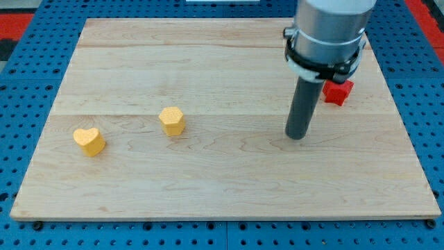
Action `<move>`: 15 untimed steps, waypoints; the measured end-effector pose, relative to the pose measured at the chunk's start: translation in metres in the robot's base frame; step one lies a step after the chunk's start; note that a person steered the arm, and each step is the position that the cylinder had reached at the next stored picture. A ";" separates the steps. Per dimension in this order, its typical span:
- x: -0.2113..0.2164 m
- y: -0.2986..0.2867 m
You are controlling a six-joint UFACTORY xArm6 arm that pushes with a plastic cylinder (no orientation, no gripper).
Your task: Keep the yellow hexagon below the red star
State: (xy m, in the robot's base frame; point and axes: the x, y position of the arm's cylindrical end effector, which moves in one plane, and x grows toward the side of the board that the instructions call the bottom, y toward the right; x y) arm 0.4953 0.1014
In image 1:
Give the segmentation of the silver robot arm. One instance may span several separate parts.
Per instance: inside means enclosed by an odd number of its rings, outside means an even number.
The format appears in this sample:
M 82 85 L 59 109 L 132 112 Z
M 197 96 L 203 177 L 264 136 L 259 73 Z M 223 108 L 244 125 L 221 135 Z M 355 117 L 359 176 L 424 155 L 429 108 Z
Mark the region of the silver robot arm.
M 344 83 L 357 70 L 376 0 L 299 0 L 283 30 L 289 68 L 310 83 Z

